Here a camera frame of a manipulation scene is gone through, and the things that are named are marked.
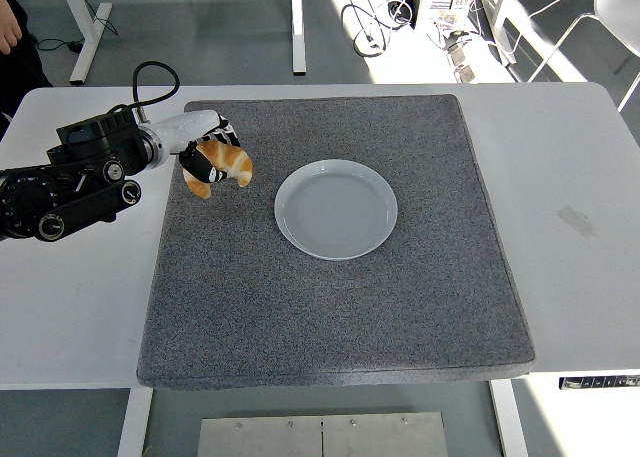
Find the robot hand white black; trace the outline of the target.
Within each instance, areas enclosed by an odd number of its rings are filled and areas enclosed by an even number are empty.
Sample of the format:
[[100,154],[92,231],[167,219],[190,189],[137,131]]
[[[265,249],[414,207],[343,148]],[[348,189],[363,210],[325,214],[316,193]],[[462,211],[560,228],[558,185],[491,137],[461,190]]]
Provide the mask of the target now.
[[240,147],[233,126],[214,110],[180,114],[155,124],[140,125],[150,142],[148,168],[163,164],[170,155],[197,181],[215,183],[228,177],[230,164],[212,163],[198,156],[198,146],[217,142]]

